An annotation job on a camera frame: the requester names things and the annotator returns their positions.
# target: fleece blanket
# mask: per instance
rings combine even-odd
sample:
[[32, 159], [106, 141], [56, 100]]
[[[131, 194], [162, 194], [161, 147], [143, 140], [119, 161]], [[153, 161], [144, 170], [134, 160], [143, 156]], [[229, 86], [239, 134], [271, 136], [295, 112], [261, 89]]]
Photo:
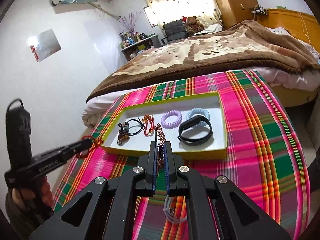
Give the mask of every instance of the fleece blanket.
[[[206, 92], [219, 92], [227, 128], [227, 157], [218, 161], [188, 161], [202, 175], [225, 175], [297, 240], [309, 216], [310, 184], [297, 134], [276, 96], [254, 71], [231, 71], [167, 82], [120, 96], [91, 135], [101, 138], [123, 107]], [[98, 148], [85, 160], [74, 158], [55, 194], [57, 212], [95, 177], [119, 177], [137, 158], [113, 155]], [[188, 240], [188, 224], [169, 223], [164, 215], [163, 169], [156, 195], [139, 197], [133, 240]], [[186, 215], [183, 197], [172, 207]]]
[[88, 97], [253, 66], [288, 73], [320, 70], [318, 62], [296, 38], [278, 35], [256, 21], [230, 29], [189, 37], [162, 48], [147, 50], [108, 76]]

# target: table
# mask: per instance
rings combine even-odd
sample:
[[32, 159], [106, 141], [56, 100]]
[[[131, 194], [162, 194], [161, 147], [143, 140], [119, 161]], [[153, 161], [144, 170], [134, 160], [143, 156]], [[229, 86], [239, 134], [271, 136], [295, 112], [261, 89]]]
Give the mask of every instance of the table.
[[121, 49], [122, 53], [124, 54], [127, 61], [130, 61], [132, 58], [130, 55], [132, 53], [136, 53], [137, 48], [141, 45], [145, 45], [146, 48], [150, 46], [154, 46], [155, 48], [161, 47], [160, 41], [158, 39], [158, 35], [152, 35], [150, 37], [147, 37], [141, 41], [138, 41], [124, 49]]
[[[123, 107], [213, 91], [220, 93], [224, 108], [227, 158], [186, 161], [185, 164], [211, 178], [227, 176], [284, 227], [292, 239], [298, 239], [309, 216], [307, 167], [289, 117], [257, 72], [215, 73], [120, 96], [92, 131], [92, 136], [102, 137], [115, 113]], [[58, 211], [95, 177], [118, 177], [136, 164], [135, 157], [108, 154], [101, 148], [91, 152], [85, 160], [74, 158], [55, 194], [53, 209]], [[187, 223], [178, 226], [166, 221], [163, 213], [166, 195], [163, 170], [160, 170], [158, 178], [156, 195], [137, 199], [133, 239], [189, 239]], [[184, 217], [184, 197], [175, 198], [173, 204], [175, 214]]]

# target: chair backrest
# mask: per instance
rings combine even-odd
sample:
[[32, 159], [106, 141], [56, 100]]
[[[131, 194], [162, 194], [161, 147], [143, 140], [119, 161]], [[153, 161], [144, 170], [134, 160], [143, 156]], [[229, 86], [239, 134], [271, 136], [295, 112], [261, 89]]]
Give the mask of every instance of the chair backrest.
[[167, 35], [167, 41], [174, 41], [178, 39], [185, 39], [189, 37], [182, 20], [176, 20], [163, 25], [164, 31]]

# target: curtain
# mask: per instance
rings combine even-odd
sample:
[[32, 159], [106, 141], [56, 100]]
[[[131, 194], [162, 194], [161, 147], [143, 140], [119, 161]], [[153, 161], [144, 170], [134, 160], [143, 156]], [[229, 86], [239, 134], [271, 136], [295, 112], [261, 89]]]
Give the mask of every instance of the curtain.
[[221, 24], [221, 11], [216, 0], [146, 0], [156, 15], [159, 26], [184, 17], [197, 16], [207, 28], [212, 24]]

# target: headboard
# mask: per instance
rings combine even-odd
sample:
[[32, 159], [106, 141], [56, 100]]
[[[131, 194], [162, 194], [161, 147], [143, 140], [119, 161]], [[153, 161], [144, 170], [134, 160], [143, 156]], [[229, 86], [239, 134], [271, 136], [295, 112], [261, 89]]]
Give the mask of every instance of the headboard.
[[[256, 15], [257, 21], [268, 28], [283, 27], [289, 30], [295, 38], [309, 43], [307, 36], [303, 33], [301, 19], [297, 11], [269, 9], [268, 14], [268, 16]], [[320, 52], [320, 25], [313, 15], [301, 13], [301, 16], [306, 24], [312, 46]]]

